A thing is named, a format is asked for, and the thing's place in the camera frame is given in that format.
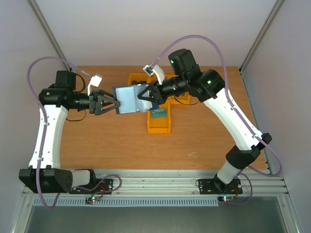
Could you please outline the blue card holder wallet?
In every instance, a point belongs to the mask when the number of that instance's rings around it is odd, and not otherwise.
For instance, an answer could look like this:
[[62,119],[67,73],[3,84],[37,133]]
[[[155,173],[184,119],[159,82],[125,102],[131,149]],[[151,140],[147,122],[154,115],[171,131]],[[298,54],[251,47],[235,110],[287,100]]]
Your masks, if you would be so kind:
[[136,112],[148,112],[159,109],[159,105],[150,101],[140,100],[140,94],[148,85],[135,84],[113,87],[114,99],[120,103],[116,109],[117,114],[130,114]]

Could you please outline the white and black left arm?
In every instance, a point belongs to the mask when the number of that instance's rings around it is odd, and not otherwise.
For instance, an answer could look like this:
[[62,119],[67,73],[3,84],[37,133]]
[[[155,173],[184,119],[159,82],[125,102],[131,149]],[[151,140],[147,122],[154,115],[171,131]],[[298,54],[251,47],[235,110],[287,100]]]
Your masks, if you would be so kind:
[[35,150],[28,168],[19,171],[19,179],[34,193],[73,193],[73,189],[95,193],[111,191],[101,187],[92,169],[66,170],[60,167],[60,144],[64,123],[69,110],[76,109],[96,116],[120,106],[113,95],[104,90],[91,90],[99,86],[102,77],[94,75],[82,91],[76,91],[78,74],[58,71],[55,83],[38,95],[40,124]]

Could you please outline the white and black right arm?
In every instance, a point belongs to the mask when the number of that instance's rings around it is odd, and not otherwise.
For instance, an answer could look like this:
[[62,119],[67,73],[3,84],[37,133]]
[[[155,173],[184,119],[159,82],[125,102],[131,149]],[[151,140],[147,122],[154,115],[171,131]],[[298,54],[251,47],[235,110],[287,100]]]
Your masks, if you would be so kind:
[[212,181],[216,193],[222,194],[231,188],[238,173],[258,158],[272,137],[246,119],[225,88],[220,74],[213,69],[202,72],[190,50],[177,50],[168,59],[175,76],[166,79],[159,66],[146,65],[143,70],[151,77],[156,75],[157,80],[147,85],[138,94],[138,99],[160,105],[168,97],[188,92],[218,117],[235,141],[235,146],[226,154],[226,162]]

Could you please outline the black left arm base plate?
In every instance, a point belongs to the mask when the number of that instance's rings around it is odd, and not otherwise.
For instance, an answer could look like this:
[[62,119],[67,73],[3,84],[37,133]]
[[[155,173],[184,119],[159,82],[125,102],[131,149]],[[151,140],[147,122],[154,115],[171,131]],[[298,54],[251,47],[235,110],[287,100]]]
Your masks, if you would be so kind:
[[79,194],[79,195],[82,195],[82,194],[86,194],[86,195],[91,195],[91,194],[94,194],[94,193],[97,193],[99,192],[100,194],[104,191],[111,191],[113,188],[113,179],[106,179],[104,181],[101,182],[101,184],[96,188],[94,189],[93,191],[87,191],[87,190],[84,190],[84,189],[80,189],[80,188],[75,188],[75,189],[72,189],[69,193],[70,194]]

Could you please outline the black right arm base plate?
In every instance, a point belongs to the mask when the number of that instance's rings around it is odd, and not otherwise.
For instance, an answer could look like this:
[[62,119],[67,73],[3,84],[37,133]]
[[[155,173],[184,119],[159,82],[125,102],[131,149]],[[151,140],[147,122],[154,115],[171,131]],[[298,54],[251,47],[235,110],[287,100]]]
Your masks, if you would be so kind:
[[198,179],[196,181],[196,185],[199,188],[201,195],[233,195],[243,193],[240,179],[233,179],[233,181],[229,184],[216,182],[215,179]]

